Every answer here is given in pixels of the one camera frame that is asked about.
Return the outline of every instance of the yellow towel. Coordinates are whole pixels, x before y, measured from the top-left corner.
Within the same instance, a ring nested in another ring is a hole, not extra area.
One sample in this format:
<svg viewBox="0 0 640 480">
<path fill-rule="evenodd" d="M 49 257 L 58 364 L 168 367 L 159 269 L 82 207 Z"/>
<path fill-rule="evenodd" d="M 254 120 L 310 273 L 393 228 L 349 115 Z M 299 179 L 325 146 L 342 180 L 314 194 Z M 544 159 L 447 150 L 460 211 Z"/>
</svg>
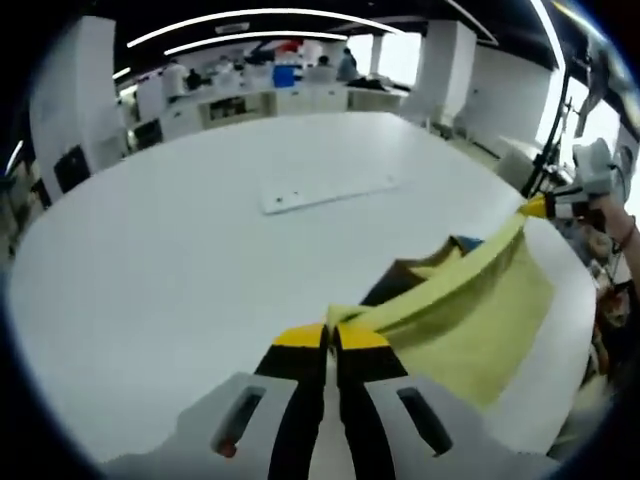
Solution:
<svg viewBox="0 0 640 480">
<path fill-rule="evenodd" d="M 349 319 L 384 335 L 405 368 L 482 408 L 497 399 L 531 349 L 553 288 L 515 215 L 492 238 L 427 282 L 378 307 L 332 306 L 330 326 Z"/>
</svg>

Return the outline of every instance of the tabletop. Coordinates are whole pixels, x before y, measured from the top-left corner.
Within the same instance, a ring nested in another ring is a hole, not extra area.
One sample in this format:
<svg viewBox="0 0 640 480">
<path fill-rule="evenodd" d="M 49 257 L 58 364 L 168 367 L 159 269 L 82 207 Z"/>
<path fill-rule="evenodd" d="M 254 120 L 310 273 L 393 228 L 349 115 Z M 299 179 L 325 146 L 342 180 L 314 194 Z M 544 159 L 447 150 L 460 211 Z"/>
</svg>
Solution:
<svg viewBox="0 0 640 480">
<path fill-rule="evenodd" d="M 392 185 L 371 187 L 379 176 Z M 294 189 L 309 206 L 265 214 Z M 358 303 L 395 258 L 451 233 L 490 236 L 522 201 L 392 114 L 209 130 L 131 156 L 38 219 L 10 276 L 15 338 L 90 458 L 142 453 L 233 372 L 252 372 L 282 330 Z M 556 293 L 486 420 L 513 448 L 546 451 L 582 378 L 595 292 L 548 222 L 529 221 L 526 238 Z"/>
</svg>

